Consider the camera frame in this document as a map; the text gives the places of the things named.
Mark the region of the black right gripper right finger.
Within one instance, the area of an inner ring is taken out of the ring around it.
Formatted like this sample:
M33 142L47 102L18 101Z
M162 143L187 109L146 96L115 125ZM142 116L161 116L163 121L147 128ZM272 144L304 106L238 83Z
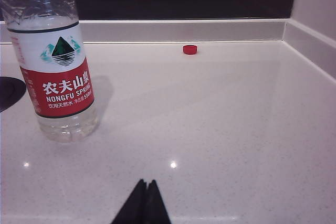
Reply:
M152 180L145 192L143 223L171 223L156 180Z

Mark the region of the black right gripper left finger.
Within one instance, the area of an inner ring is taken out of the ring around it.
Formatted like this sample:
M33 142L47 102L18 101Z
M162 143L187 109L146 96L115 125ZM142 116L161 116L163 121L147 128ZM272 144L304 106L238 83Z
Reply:
M147 184L143 179L137 182L133 191L111 222L112 224L142 223L146 188Z

